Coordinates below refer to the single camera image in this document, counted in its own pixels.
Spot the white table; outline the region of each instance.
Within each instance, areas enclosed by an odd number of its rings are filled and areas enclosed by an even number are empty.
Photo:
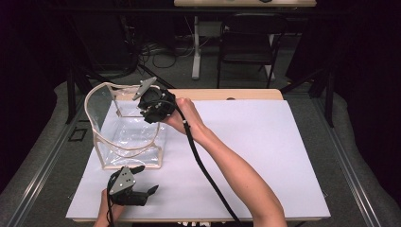
[[[268,3],[263,3],[259,0],[174,0],[176,7],[187,8],[305,8],[315,7],[315,0],[272,0]],[[192,79],[200,78],[201,68],[201,49],[200,49],[200,22],[198,16],[195,16],[194,22],[194,63],[192,67]],[[266,72],[269,73],[271,66],[266,65]]]
[[[191,90],[171,90],[177,96],[191,96]],[[194,97],[211,96],[263,98],[277,90],[192,90]],[[284,100],[199,100],[200,115],[229,147],[247,160],[271,186],[283,204],[287,220],[318,220],[330,217],[323,193],[308,159],[291,110]],[[135,175],[136,191],[155,184],[157,192],[144,207],[129,206],[122,221],[225,221],[231,220],[218,195],[201,173],[187,139],[167,128],[162,168]],[[246,206],[231,190],[217,165],[197,146],[207,170],[237,216],[251,220]],[[114,171],[102,170],[92,151],[67,218],[91,221],[97,216],[100,191]]]

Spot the black cord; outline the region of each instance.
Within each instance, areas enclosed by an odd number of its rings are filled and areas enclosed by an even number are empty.
[[[159,102],[164,102],[168,103],[170,105],[173,105],[174,108],[177,110],[177,112],[180,114],[181,119],[183,120],[183,127],[185,129],[186,137],[188,138],[189,146],[192,149],[192,153],[194,154],[195,160],[197,161],[198,166],[200,167],[200,170],[202,171],[203,175],[206,177],[206,179],[209,181],[209,183],[213,186],[213,189],[215,189],[216,193],[218,193],[218,196],[220,197],[221,201],[223,202],[224,206],[226,207],[227,211],[230,213],[231,217],[234,219],[235,224],[239,227],[242,227],[242,223],[239,220],[239,218],[236,216],[234,213],[233,209],[230,207],[228,202],[225,200],[223,194],[221,193],[220,189],[218,188],[218,185],[215,183],[215,181],[212,179],[210,176],[209,172],[206,170],[206,167],[204,166],[203,162],[201,161],[201,158],[198,154],[197,148],[195,146],[194,138],[192,137],[192,133],[190,130],[190,126],[188,122],[185,119],[185,116],[183,115],[183,112],[180,110],[180,108],[177,106],[176,103],[172,103],[169,101],[165,100],[154,100],[150,101],[148,103],[159,103]]]
[[[108,207],[108,212],[107,212],[107,221],[109,221],[109,226],[114,227],[114,219],[113,219],[113,211],[112,211],[112,200],[110,198],[110,190],[112,189],[113,183],[115,182],[115,177],[117,177],[120,174],[121,171],[116,171],[112,176],[110,177],[109,182],[107,183],[107,207]]]

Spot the clear plastic bag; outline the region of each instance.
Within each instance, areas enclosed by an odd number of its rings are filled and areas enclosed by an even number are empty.
[[[137,108],[139,101],[132,100],[138,88],[105,82],[85,98],[85,112],[103,168],[162,166],[166,126],[144,120]]]

